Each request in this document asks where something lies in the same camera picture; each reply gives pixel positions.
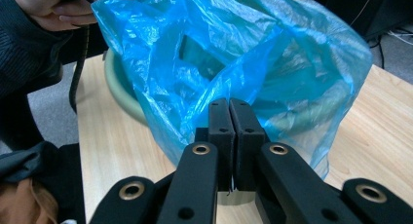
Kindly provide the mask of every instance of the dark sleeve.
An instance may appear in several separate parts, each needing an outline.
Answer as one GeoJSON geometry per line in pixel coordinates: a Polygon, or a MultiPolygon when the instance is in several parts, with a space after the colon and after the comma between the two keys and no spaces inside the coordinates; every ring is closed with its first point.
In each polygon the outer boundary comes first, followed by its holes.
{"type": "Polygon", "coordinates": [[[48,32],[33,23],[15,0],[0,4],[0,99],[56,65],[72,32],[48,32]]]}

